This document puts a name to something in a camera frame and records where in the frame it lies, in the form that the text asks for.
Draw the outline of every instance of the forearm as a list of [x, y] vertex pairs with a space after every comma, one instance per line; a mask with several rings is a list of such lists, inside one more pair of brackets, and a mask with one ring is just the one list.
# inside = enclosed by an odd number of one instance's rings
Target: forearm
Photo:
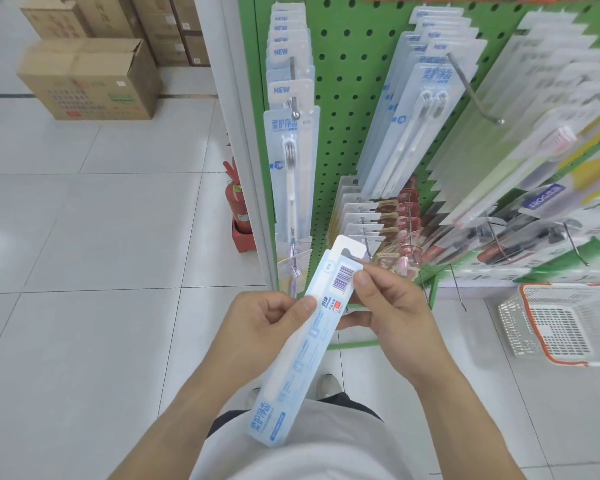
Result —
[[196, 370], [109, 480], [187, 480], [229, 397], [231, 391]]
[[496, 423], [460, 370], [417, 389], [447, 480], [524, 480]]

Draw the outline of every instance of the barcode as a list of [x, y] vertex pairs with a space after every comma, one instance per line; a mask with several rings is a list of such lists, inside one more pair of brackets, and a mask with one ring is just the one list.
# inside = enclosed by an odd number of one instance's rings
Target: barcode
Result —
[[333, 287], [336, 288], [336, 290], [340, 290], [344, 293], [344, 291], [347, 289], [347, 285], [351, 282], [352, 277], [353, 269], [342, 266], [333, 282]]

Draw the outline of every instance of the person's left hand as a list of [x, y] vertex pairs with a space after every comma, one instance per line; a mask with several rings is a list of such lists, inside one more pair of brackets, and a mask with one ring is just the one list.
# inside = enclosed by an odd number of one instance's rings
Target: person's left hand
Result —
[[316, 306], [311, 296], [296, 301], [279, 291], [238, 293], [200, 368], [233, 394], [267, 370]]

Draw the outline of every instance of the person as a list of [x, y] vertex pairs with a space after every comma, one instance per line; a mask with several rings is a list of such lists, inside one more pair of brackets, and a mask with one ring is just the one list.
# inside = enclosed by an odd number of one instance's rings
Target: person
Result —
[[[353, 285], [350, 303], [369, 311], [343, 316], [338, 329], [371, 328], [389, 363], [415, 388], [445, 480], [524, 480], [449, 354], [422, 290], [371, 265], [354, 275]], [[321, 386], [326, 395], [329, 389], [339, 394], [326, 402], [305, 399], [282, 447], [248, 436], [249, 414], [230, 411], [216, 419], [238, 389], [272, 364], [316, 306], [310, 296], [238, 294], [200, 366], [110, 480], [419, 478], [384, 422], [340, 392], [332, 376]]]

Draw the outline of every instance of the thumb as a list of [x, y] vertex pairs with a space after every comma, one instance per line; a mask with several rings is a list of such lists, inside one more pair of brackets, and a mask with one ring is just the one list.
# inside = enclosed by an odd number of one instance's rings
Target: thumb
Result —
[[366, 271], [359, 271], [353, 275], [353, 288], [362, 304], [380, 320], [394, 311], [393, 305], [382, 296]]
[[312, 296], [300, 298], [295, 302], [294, 306], [287, 310], [287, 313], [280, 318], [278, 323], [272, 325], [276, 334], [282, 336], [286, 341], [296, 330], [304, 325], [304, 322], [312, 315], [317, 305], [318, 303]]

